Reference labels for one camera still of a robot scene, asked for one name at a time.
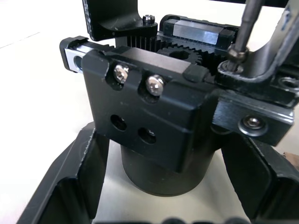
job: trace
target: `white surface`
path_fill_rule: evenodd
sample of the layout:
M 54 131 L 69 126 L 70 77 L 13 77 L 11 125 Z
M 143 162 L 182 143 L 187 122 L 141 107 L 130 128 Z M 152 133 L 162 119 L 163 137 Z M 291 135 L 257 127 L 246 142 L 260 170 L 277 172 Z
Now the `white surface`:
M 179 14 L 239 25 L 243 9 L 205 0 L 139 0 L 140 15 L 153 14 L 157 21 Z M 263 8 L 251 50 L 269 40 L 281 13 Z M 66 37 L 88 36 L 81 0 L 0 0 L 0 34 L 0 223 L 12 224 L 54 159 L 92 121 L 83 76 L 64 68 L 58 47 Z M 278 147 L 297 154 L 298 148 L 295 129 Z M 159 223 L 175 216 L 190 223 L 244 216 L 219 153 L 197 188 L 171 198 L 137 190 L 124 174 L 115 143 L 108 163 L 97 220 Z

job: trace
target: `black cylinder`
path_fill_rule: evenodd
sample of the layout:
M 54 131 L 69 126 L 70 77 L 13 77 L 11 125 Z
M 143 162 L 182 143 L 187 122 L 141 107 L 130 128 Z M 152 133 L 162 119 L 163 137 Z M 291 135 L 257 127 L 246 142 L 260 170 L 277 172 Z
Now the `black cylinder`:
M 129 179 L 142 191 L 156 196 L 176 196 L 195 188 L 211 162 L 215 138 L 209 138 L 194 150 L 189 166 L 182 173 L 167 170 L 146 157 L 121 146 L 123 168 Z

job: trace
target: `mounting hole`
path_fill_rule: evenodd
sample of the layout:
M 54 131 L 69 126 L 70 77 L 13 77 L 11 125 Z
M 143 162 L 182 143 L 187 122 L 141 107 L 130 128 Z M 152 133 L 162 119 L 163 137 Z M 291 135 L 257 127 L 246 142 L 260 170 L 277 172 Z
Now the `mounting hole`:
M 74 64 L 75 64 L 76 68 L 77 68 L 79 71 L 82 71 L 81 62 L 82 62 L 82 58 L 81 58 L 81 57 L 79 57 L 79 56 L 75 56 L 75 57 L 74 57 Z
M 189 53 L 187 51 L 174 51 L 169 54 L 170 57 L 180 59 L 180 60 L 186 60 L 189 57 Z
M 125 120 L 120 116 L 114 114 L 110 117 L 110 120 L 116 129 L 120 131 L 125 131 L 127 129 L 127 124 L 125 123 Z
M 246 116 L 239 121 L 239 130 L 245 135 L 257 137 L 265 134 L 268 130 L 267 123 L 257 116 Z
M 298 89 L 299 88 L 299 80 L 295 78 L 285 77 L 279 80 L 280 84 L 288 89 Z
M 138 130 L 138 135 L 147 144 L 154 144 L 156 142 L 156 136 L 155 133 L 153 133 L 151 130 L 146 128 L 140 128 Z

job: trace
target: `gear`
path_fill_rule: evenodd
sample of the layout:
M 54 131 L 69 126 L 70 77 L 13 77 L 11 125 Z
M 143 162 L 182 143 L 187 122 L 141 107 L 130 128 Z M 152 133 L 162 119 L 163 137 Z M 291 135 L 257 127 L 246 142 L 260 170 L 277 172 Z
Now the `gear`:
M 174 57 L 192 64 L 202 64 L 202 57 L 199 52 L 195 49 L 190 49 L 189 47 L 184 48 L 183 46 L 171 46 L 163 48 L 157 52 L 158 54 Z

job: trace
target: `spur gear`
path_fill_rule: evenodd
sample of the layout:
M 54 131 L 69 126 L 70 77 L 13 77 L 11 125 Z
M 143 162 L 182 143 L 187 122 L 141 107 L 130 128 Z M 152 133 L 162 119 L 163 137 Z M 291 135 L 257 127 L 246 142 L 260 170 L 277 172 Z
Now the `spur gear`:
M 170 46 L 167 48 L 160 49 L 158 54 L 174 57 L 192 64 L 202 64 L 201 55 L 195 51 L 195 49 L 190 49 L 188 47 L 184 48 L 183 46 Z

